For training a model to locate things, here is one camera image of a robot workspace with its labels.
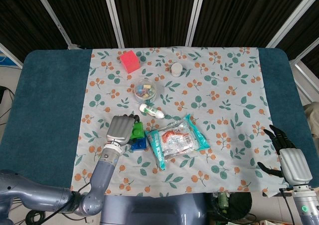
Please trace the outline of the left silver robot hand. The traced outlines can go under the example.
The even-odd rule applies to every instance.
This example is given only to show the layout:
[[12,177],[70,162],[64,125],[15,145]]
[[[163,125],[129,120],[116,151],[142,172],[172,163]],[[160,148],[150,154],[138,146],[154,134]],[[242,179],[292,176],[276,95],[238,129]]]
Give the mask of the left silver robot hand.
[[134,124],[139,121],[138,115],[114,116],[106,135],[107,143],[112,143],[119,147],[126,145],[131,137]]

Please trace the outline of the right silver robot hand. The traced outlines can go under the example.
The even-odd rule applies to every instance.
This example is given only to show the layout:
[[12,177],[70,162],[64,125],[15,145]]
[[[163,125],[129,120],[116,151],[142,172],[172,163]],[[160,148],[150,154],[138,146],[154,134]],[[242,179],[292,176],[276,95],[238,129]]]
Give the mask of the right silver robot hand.
[[264,132],[272,141],[281,169],[267,168],[261,162],[257,163],[259,168],[269,175],[284,178],[290,186],[307,185],[313,177],[302,150],[296,148],[285,132],[274,125],[270,125],[270,130],[264,129]]

